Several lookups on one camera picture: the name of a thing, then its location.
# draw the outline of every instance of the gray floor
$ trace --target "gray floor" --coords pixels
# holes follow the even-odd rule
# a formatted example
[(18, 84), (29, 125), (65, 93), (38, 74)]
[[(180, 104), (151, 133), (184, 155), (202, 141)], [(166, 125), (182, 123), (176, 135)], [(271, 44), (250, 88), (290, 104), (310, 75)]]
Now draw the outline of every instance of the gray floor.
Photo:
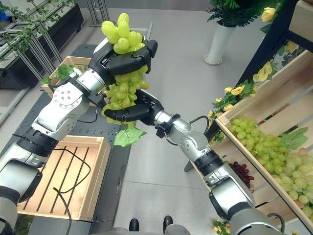
[[(110, 9), (111, 19), (116, 20), (122, 11)], [(89, 15), (86, 9), (82, 12), (86, 23), (62, 52), (63, 58), (80, 44), (97, 44), (104, 38), (100, 28), (88, 27)], [(146, 76), (149, 92), (168, 112), (179, 113), (186, 120), (206, 115), (215, 98), (223, 95), (224, 88), (236, 84), (264, 36), (259, 30), (263, 26), (260, 20), (249, 27), (237, 28), (223, 63), (212, 67), (203, 61), (215, 28), (213, 22), (206, 22), (206, 12), (144, 9), (127, 12), (131, 27), (148, 27), (153, 22), (151, 39), (158, 41), (158, 51), (152, 61), (152, 72)], [(29, 91), (10, 121), (0, 128), (0, 150), (40, 94), (39, 86)], [(199, 121), (195, 128), (203, 130), (204, 124)], [(132, 146), (115, 226), (128, 227), (136, 217), (141, 230), (161, 232), (162, 220), (169, 214), (193, 235), (214, 234), (211, 220), (217, 215), (198, 175), (194, 171), (183, 172), (187, 159), (179, 149), (157, 138), (153, 127), (139, 123), (138, 128), (148, 134)]]

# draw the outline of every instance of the grape bunch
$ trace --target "grape bunch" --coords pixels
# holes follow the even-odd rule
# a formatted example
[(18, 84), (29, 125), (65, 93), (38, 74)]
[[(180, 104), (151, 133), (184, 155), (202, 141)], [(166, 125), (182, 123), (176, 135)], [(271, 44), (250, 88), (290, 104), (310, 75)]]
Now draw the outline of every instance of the grape bunch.
[(269, 173), (285, 172), (285, 160), (289, 150), (285, 146), (280, 146), (280, 137), (265, 135), (256, 128), (256, 124), (256, 120), (240, 117), (232, 120), (229, 130)]
[(286, 158), (286, 170), (274, 179), (313, 222), (313, 156), (300, 148)]
[(246, 168), (246, 164), (240, 165), (238, 162), (234, 162), (234, 164), (230, 163), (229, 166), (250, 189), (251, 193), (253, 193), (254, 190), (252, 188), (254, 188), (254, 186), (250, 182), (251, 180), (254, 180), (254, 177), (249, 175), (249, 170)]
[[(117, 25), (118, 27), (115, 27), (111, 21), (104, 21), (101, 26), (101, 30), (107, 36), (108, 41), (114, 44), (115, 53), (125, 54), (145, 46), (142, 43), (143, 37), (140, 33), (129, 31), (129, 16), (126, 13), (120, 14)], [(149, 83), (142, 77), (142, 74), (147, 71), (148, 67), (145, 65), (137, 71), (115, 76), (115, 84), (109, 85), (109, 90), (104, 91), (111, 103), (103, 108), (102, 115), (106, 109), (119, 110), (135, 105), (136, 90), (149, 88)], [(107, 118), (107, 122), (119, 125), (126, 124), (129, 127), (135, 125), (135, 122), (120, 122), (111, 118)]]

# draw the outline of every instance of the potted plant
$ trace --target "potted plant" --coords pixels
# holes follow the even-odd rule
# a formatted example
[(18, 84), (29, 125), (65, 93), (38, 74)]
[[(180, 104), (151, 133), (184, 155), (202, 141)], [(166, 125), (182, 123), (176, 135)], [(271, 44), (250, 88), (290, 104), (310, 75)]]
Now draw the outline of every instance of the potted plant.
[(263, 13), (264, 8), (274, 9), (282, 5), (284, 0), (210, 0), (213, 8), (207, 21), (217, 20), (216, 29), (208, 54), (204, 61), (210, 65), (219, 65), (222, 55), (235, 28), (244, 27)]

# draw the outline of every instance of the flower arrangement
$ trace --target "flower arrangement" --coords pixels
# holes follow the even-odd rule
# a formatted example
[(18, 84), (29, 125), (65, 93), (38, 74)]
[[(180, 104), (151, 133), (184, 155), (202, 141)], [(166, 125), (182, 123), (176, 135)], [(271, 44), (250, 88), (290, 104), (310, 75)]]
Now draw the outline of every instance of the flower arrangement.
[[(267, 33), (272, 22), (277, 17), (278, 12), (282, 4), (278, 3), (276, 8), (265, 7), (261, 18), (264, 22), (269, 22), (261, 31)], [(224, 89), (225, 96), (223, 98), (217, 98), (215, 103), (213, 103), (214, 110), (210, 110), (208, 117), (210, 120), (210, 125), (213, 121), (222, 115), (224, 112), (231, 110), (233, 106), (238, 103), (241, 99), (251, 96), (254, 97), (257, 93), (258, 84), (266, 80), (271, 80), (273, 75), (277, 73), (282, 67), (288, 64), (292, 59), (297, 57), (300, 53), (304, 51), (304, 48), (298, 46), (292, 41), (287, 40), (277, 53), (267, 61), (259, 71), (253, 75), (251, 81), (245, 81), (244, 83), (238, 84), (235, 88), (226, 87)], [(217, 131), (210, 141), (212, 147), (215, 146), (217, 142), (221, 142), (224, 139), (224, 134), (221, 130)]]
[(230, 225), (229, 223), (223, 223), (219, 219), (213, 221), (213, 231), (218, 235), (228, 235), (230, 234)]

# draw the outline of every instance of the crate of green grapes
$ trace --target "crate of green grapes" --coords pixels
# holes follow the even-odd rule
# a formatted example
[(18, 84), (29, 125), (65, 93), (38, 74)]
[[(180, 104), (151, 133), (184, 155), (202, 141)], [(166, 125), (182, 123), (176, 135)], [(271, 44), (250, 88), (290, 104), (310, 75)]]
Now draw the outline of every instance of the crate of green grapes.
[(259, 209), (313, 231), (313, 54), (300, 54), (216, 122), (227, 140), (214, 149), (252, 169)]

